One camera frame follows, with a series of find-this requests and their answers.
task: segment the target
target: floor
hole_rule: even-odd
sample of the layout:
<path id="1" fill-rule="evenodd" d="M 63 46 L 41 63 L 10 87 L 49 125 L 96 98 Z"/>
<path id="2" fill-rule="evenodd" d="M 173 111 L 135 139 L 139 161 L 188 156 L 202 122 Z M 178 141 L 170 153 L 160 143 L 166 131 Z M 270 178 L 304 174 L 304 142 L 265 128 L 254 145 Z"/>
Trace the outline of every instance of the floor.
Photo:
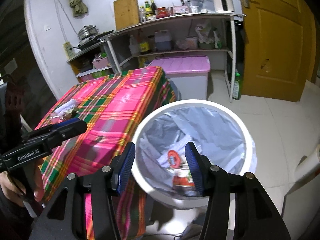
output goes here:
<path id="1" fill-rule="evenodd" d="M 320 143 L 320 88 L 307 81 L 297 103 L 252 96 L 242 96 L 239 101 L 229 103 L 223 72 L 213 71 L 210 75 L 208 100 L 229 108 L 247 126 L 256 144 L 255 175 L 281 213 L 284 195 L 295 183 L 296 166 Z M 230 229 L 234 228 L 234 208 L 233 198 Z M 157 203 L 152 215 L 155 223 L 147 226 L 146 234 L 179 234 L 202 212 L 205 209 L 179 211 Z M 173 239 L 173 236 L 155 235 L 148 239 Z"/>

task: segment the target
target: tablecloth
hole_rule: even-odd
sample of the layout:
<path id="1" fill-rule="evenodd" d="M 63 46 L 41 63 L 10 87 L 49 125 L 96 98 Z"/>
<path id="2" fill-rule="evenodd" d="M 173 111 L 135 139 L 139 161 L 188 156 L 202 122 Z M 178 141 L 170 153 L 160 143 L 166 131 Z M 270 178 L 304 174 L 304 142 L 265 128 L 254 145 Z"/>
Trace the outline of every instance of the tablecloth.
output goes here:
<path id="1" fill-rule="evenodd" d="M 77 117 L 87 123 L 88 129 L 63 142 L 44 159 L 41 172 L 45 201 L 50 200 L 69 173 L 84 176 L 109 165 L 132 139 L 143 118 L 156 108 L 175 101 L 175 94 L 160 67 L 125 71 L 72 87 L 37 128 L 50 124 L 50 113 L 72 98 L 79 103 Z M 145 232 L 145 192 L 130 178 L 118 199 L 116 219 L 122 239 L 142 235 Z M 86 196 L 85 209 L 88 239 L 94 239 L 91 195 Z"/>

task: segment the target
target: bottle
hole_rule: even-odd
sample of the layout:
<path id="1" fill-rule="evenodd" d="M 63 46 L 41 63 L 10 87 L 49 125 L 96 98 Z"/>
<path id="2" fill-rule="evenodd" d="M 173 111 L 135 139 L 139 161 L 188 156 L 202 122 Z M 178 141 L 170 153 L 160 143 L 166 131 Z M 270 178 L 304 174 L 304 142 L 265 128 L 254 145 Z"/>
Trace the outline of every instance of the bottle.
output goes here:
<path id="1" fill-rule="evenodd" d="M 158 8 L 154 0 L 151 0 L 151 9 L 152 9 L 153 15 L 158 15 Z"/>
<path id="2" fill-rule="evenodd" d="M 239 100 L 241 98 L 241 90 L 242 90 L 242 78 L 240 77 L 240 73 L 236 73 L 235 84 L 233 86 L 233 93 L 232 93 L 232 97 L 235 100 Z"/>
<path id="3" fill-rule="evenodd" d="M 145 1 L 144 3 L 145 3 L 145 8 L 146 8 L 146 17 L 148 18 L 153 15 L 153 12 L 152 12 L 152 9 L 150 7 L 149 2 Z"/>
<path id="4" fill-rule="evenodd" d="M 146 22 L 147 21 L 147 18 L 146 18 L 146 11 L 144 9 L 143 6 L 140 6 L 140 22 Z"/>
<path id="5" fill-rule="evenodd" d="M 138 30 L 138 44 L 141 54 L 147 54 L 150 52 L 148 39 L 144 36 L 141 29 Z"/>
<path id="6" fill-rule="evenodd" d="M 136 56 L 140 54 L 140 46 L 136 40 L 136 38 L 131 34 L 129 40 L 129 49 L 132 56 Z"/>

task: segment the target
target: door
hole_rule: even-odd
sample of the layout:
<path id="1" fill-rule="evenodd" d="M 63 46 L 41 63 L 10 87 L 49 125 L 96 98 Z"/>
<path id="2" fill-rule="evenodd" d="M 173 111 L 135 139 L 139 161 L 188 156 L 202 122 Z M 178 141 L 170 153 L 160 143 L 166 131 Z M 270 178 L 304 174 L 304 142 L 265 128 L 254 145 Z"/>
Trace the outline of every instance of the door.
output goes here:
<path id="1" fill-rule="evenodd" d="M 299 101 L 314 67 L 316 29 L 304 0 L 241 0 L 246 33 L 243 94 Z"/>

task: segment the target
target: wooden cutting board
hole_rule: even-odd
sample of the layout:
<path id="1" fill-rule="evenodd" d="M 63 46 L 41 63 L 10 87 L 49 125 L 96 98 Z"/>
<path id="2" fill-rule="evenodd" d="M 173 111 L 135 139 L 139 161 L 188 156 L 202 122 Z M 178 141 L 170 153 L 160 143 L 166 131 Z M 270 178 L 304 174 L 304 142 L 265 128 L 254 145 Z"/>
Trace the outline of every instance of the wooden cutting board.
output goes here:
<path id="1" fill-rule="evenodd" d="M 116 0 L 113 7 L 117 30 L 140 22 L 138 0 Z"/>

